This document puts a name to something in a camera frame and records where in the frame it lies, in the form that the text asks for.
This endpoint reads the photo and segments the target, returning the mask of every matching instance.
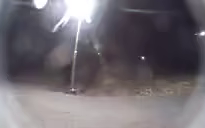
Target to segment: road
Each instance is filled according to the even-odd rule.
[[[181,117],[187,99],[73,96],[34,86],[14,88],[12,95],[25,126],[39,128],[167,128]]]

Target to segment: street light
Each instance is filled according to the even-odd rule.
[[[96,7],[95,0],[65,0],[67,11],[64,13],[62,19],[55,25],[52,32],[56,32],[60,26],[65,26],[70,18],[78,20],[78,27],[76,32],[76,40],[73,53],[73,63],[71,71],[71,88],[70,92],[75,93],[75,70],[76,70],[76,57],[78,53],[78,41],[83,21],[90,23],[92,21],[92,14]]]

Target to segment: ground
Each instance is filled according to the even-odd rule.
[[[25,83],[19,78],[22,82],[13,82],[12,90],[24,115],[29,117],[25,125],[39,128],[168,128],[181,118],[195,86],[193,77],[165,78],[144,84],[139,82],[139,86],[133,86],[136,81],[106,79],[104,85],[89,88],[80,95],[66,94],[65,85],[51,87],[52,81],[41,83],[39,79],[32,79],[32,83]]]

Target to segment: bright light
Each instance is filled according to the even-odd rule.
[[[141,58],[141,60],[145,60],[146,59],[145,56],[140,56],[140,58]]]
[[[96,1],[95,0],[65,0],[68,7],[68,14],[78,20],[91,22]]]
[[[199,33],[198,33],[198,34],[196,34],[196,35],[198,35],[198,36],[205,36],[205,30],[203,30],[203,31],[199,32]]]
[[[60,26],[64,27],[71,17],[77,18],[79,21],[85,20],[87,23],[92,22],[91,17],[96,7],[96,0],[65,0],[65,3],[67,12],[64,13],[52,32],[56,32]]]
[[[42,9],[48,3],[48,0],[33,0],[35,8]]]

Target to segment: distant light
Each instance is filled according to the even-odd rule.
[[[145,56],[139,56],[139,58],[140,58],[141,60],[146,60],[146,57],[145,57]]]
[[[65,0],[70,16],[78,20],[91,22],[91,16],[96,6],[95,0]]]
[[[197,33],[196,35],[198,35],[198,36],[205,36],[205,30],[203,30],[203,31],[201,31],[201,32],[199,32],[199,33]]]
[[[75,92],[76,89],[75,89],[75,88],[71,88],[70,91],[71,91],[71,92]]]
[[[37,8],[37,9],[44,8],[47,3],[48,3],[48,0],[33,0],[33,4],[34,4],[35,8]]]

